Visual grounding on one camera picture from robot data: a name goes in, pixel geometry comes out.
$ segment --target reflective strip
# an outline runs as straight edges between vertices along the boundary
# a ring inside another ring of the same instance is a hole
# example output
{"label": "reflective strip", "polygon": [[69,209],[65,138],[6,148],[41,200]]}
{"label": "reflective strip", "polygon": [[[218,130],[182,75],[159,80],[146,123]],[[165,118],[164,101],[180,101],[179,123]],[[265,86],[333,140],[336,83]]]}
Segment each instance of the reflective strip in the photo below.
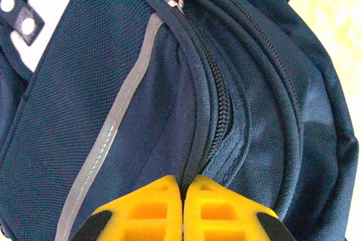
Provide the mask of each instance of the reflective strip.
{"label": "reflective strip", "polygon": [[80,206],[95,179],[100,167],[102,166],[108,151],[112,146],[114,137],[117,134],[119,125],[130,104],[130,101],[137,89],[139,83],[144,77],[151,59],[154,40],[159,27],[163,21],[157,14],[152,14],[149,19],[142,49],[137,62],[128,74],[115,102],[103,124],[102,129],[86,158],[73,186],[64,203],[63,210],[56,229],[56,241],[68,240],[70,231]]}

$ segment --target zipper teeth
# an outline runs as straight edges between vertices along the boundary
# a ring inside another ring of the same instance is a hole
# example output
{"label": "zipper teeth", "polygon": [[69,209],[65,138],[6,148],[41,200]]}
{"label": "zipper teeth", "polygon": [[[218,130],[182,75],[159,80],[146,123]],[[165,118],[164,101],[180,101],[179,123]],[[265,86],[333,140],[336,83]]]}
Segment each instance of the zipper teeth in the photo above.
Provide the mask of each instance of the zipper teeth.
{"label": "zipper teeth", "polygon": [[226,128],[227,128],[228,114],[229,114],[228,92],[227,92],[226,86],[225,86],[224,81],[223,81],[221,70],[219,69],[217,63],[215,62],[215,60],[213,58],[213,55],[208,50],[208,48],[205,46],[202,38],[198,34],[198,31],[193,27],[193,25],[188,20],[188,18],[179,9],[176,8],[176,10],[184,18],[184,20],[187,22],[187,24],[191,28],[193,34],[195,35],[195,37],[199,41],[199,43],[200,43],[200,45],[202,47],[202,50],[203,50],[203,52],[204,52],[204,54],[205,54],[205,56],[207,58],[207,61],[209,63],[210,69],[212,70],[212,74],[213,74],[213,77],[214,77],[214,80],[215,80],[215,85],[216,85],[216,88],[217,88],[218,120],[217,120],[216,129],[215,129],[215,135],[214,135],[212,144],[210,146],[209,153],[208,153],[207,158],[206,158],[206,162],[208,162],[209,159],[214,154],[214,151],[217,148],[218,143],[222,140],[223,134],[224,134],[224,132],[226,131]]}
{"label": "zipper teeth", "polygon": [[284,74],[286,75],[286,78],[288,80],[288,83],[290,85],[291,91],[293,93],[293,97],[294,97],[294,103],[296,106],[296,109],[299,111],[300,110],[300,104],[298,102],[297,99],[297,94],[296,94],[296,90],[294,89],[294,86],[292,84],[292,80],[284,66],[284,63],[282,62],[280,56],[278,55],[276,49],[274,48],[273,44],[270,42],[270,39],[267,37],[266,33],[263,31],[263,29],[257,24],[257,22],[253,19],[252,15],[250,15],[247,10],[238,3],[237,0],[230,0],[234,5],[237,6],[237,8],[240,9],[240,11],[248,18],[248,20],[255,26],[255,28],[258,30],[258,32],[261,34],[261,36],[263,37],[263,39],[266,41],[266,43],[268,44],[269,48],[271,49],[272,53],[275,55],[278,63],[281,66],[282,71],[284,72]]}

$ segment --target backpack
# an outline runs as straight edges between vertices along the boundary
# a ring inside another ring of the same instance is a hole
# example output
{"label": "backpack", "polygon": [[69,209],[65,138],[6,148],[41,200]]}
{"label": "backpack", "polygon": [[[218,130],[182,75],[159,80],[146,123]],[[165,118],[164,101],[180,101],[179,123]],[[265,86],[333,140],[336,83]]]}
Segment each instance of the backpack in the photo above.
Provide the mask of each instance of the backpack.
{"label": "backpack", "polygon": [[286,0],[2,4],[11,239],[70,240],[99,206],[170,174],[184,198],[202,174],[297,240],[345,240],[358,143],[327,52]]}

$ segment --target yellow plastic object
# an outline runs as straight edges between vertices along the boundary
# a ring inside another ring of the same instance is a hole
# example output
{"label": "yellow plastic object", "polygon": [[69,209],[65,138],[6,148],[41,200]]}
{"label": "yellow plastic object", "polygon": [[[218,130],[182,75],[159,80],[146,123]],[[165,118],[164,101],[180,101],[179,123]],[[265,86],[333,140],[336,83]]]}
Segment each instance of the yellow plastic object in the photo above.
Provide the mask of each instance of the yellow plastic object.
{"label": "yellow plastic object", "polygon": [[174,176],[165,176],[99,207],[113,213],[97,241],[182,240],[182,202]]}
{"label": "yellow plastic object", "polygon": [[257,213],[271,209],[198,175],[184,203],[184,237],[191,241],[269,241]]}

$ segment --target stitching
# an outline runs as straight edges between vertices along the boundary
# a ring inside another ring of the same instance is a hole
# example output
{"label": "stitching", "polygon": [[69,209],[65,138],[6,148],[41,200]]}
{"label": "stitching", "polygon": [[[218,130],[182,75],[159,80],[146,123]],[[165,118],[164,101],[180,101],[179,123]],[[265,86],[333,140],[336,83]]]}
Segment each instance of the stitching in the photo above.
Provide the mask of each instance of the stitching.
{"label": "stitching", "polygon": [[103,148],[100,150],[99,155],[98,155],[98,157],[96,158],[96,161],[95,161],[94,165],[92,166],[91,170],[89,171],[89,174],[88,174],[88,176],[86,177],[85,182],[84,182],[83,186],[82,186],[81,189],[80,189],[80,192],[79,192],[79,194],[78,194],[78,197],[77,197],[77,199],[76,199],[76,201],[75,201],[75,203],[74,203],[74,205],[73,205],[72,211],[71,211],[71,213],[70,213],[70,215],[69,215],[69,217],[68,217],[67,225],[66,225],[66,227],[65,227],[65,230],[64,230],[64,233],[63,233],[63,237],[62,237],[62,240],[63,240],[63,241],[64,241],[64,238],[65,238],[65,234],[67,233],[67,230],[68,230],[68,228],[69,228],[70,219],[71,219],[71,217],[72,217],[72,214],[73,214],[74,211],[75,211],[75,207],[76,207],[77,203],[78,203],[79,200],[80,200],[80,197],[81,197],[81,195],[82,195],[82,193],[83,193],[83,190],[84,190],[86,184],[88,183],[88,180],[89,180],[90,176],[93,174],[94,169],[96,168],[96,165],[98,164],[98,162],[99,162],[99,160],[100,160],[100,157],[102,156],[102,153],[103,153],[104,150],[105,150],[105,147],[106,147],[106,145],[107,145],[107,143],[108,143],[108,141],[109,141],[109,139],[110,139],[110,136],[111,136],[111,134],[112,134],[112,132],[113,132],[113,129],[114,129],[114,127],[115,127],[115,125],[116,125],[119,117],[120,117],[120,113],[122,112],[122,110],[123,110],[123,108],[124,108],[125,102],[127,101],[128,97],[129,97],[129,95],[130,95],[130,92],[132,91],[132,89],[133,89],[133,87],[134,87],[134,85],[135,85],[135,82],[138,80],[140,74],[142,73],[144,67],[146,66],[146,62],[147,62],[147,59],[148,59],[149,54],[150,54],[149,48],[150,48],[150,46],[148,46],[147,55],[146,55],[145,60],[144,60],[144,62],[143,62],[143,64],[142,64],[142,68],[140,69],[139,73],[138,73],[137,76],[135,77],[134,82],[131,84],[131,87],[130,87],[130,89],[128,90],[128,94],[124,97],[124,101],[123,101],[121,107],[119,108],[119,112],[118,112],[118,114],[117,114],[117,117],[116,117],[114,123],[113,123],[112,126],[111,126],[111,129],[110,129],[110,131],[109,131],[109,134],[107,135],[107,138],[105,139],[105,142],[104,142],[104,144],[103,144]]}

